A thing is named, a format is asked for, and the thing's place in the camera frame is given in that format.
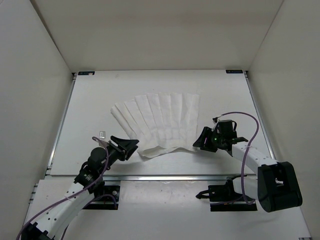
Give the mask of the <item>white pleated skirt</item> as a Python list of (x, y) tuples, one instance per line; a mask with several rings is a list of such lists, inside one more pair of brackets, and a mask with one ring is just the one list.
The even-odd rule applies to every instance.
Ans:
[(196, 151), (199, 109), (198, 94), (159, 92), (118, 102), (110, 112), (130, 139), (139, 140), (138, 154), (151, 159), (180, 149)]

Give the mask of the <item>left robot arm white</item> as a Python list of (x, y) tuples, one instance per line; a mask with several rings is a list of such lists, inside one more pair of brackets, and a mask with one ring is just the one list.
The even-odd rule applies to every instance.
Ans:
[(30, 218), (20, 230), (18, 240), (63, 239), (72, 220), (92, 202), (107, 198), (117, 209), (116, 197), (106, 190), (103, 175), (116, 161), (127, 161), (138, 149), (139, 140), (111, 136), (109, 141), (98, 137), (94, 148), (80, 168), (62, 199)]

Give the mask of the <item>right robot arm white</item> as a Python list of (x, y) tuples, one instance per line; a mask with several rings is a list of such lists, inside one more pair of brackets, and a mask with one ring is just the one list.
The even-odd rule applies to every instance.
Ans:
[(226, 151), (252, 170), (256, 177), (249, 177), (243, 172), (229, 176), (225, 184), (210, 185), (196, 198), (209, 199), (212, 205), (259, 202), (268, 213), (300, 207), (303, 197), (293, 165), (269, 158), (251, 147), (246, 138), (237, 135), (236, 129), (235, 121), (219, 120), (214, 128), (204, 127), (193, 146), (212, 153)]

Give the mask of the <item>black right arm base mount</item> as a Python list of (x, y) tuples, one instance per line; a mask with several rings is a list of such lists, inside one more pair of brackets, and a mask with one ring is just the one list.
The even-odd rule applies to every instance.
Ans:
[(233, 183), (240, 179), (240, 175), (229, 176), (224, 184), (209, 185), (195, 197), (208, 199), (211, 212), (255, 212), (258, 210), (256, 203), (246, 204), (243, 194), (235, 191)]

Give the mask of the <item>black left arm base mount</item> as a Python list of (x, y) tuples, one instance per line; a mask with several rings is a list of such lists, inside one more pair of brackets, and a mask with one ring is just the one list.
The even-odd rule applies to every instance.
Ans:
[(119, 181), (105, 181), (104, 186), (94, 192), (94, 199), (83, 210), (118, 210), (120, 190)]

